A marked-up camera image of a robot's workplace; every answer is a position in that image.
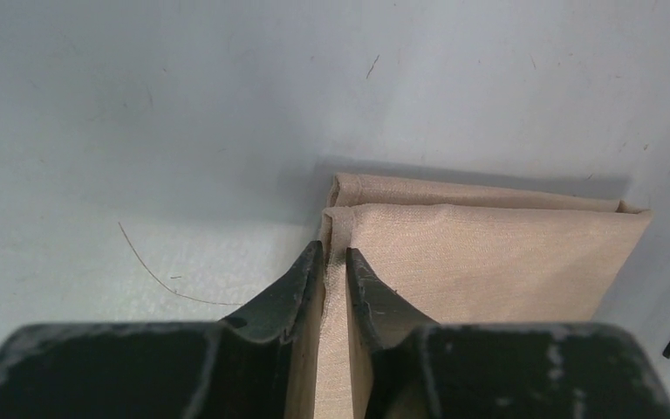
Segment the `beige cloth napkin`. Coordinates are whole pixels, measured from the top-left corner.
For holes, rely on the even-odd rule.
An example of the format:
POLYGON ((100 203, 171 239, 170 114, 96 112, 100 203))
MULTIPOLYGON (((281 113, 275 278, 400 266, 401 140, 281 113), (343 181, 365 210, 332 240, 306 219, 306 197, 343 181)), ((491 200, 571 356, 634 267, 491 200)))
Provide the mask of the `beige cloth napkin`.
POLYGON ((353 415, 347 249, 440 322, 581 321, 652 217, 620 200, 336 174, 319 234, 327 266, 313 415, 353 415))

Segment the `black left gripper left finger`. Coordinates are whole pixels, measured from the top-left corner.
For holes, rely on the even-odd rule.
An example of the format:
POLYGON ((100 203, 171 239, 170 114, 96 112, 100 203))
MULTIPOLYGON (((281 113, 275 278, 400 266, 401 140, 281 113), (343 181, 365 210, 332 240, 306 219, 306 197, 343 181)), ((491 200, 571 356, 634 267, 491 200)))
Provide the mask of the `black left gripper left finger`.
POLYGON ((0 418, 310 418, 324 249, 213 321, 46 323, 0 346, 0 418))

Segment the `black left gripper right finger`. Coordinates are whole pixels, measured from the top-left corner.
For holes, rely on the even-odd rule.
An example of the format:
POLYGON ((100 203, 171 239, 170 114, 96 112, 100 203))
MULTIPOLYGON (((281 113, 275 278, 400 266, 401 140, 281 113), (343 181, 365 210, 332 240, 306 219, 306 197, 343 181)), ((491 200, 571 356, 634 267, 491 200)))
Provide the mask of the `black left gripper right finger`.
POLYGON ((357 418, 670 418, 637 341, 593 322, 441 324, 345 254, 357 418))

